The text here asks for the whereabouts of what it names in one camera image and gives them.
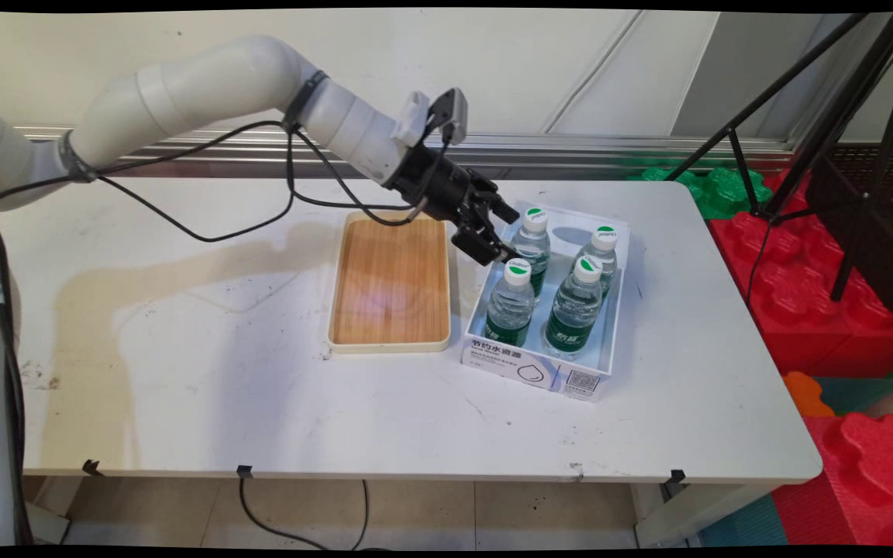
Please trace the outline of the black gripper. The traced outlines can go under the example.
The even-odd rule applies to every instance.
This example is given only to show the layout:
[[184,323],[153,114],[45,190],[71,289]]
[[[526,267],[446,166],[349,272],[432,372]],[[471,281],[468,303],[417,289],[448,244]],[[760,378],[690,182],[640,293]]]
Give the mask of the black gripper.
[[454,223],[451,243],[481,266],[518,258],[518,252],[503,243],[490,222],[495,215],[507,225],[520,219],[520,212],[498,193],[497,184],[482,174],[469,174],[444,156],[444,151],[426,146],[408,149],[400,166],[387,180],[408,205],[403,223],[419,215]]

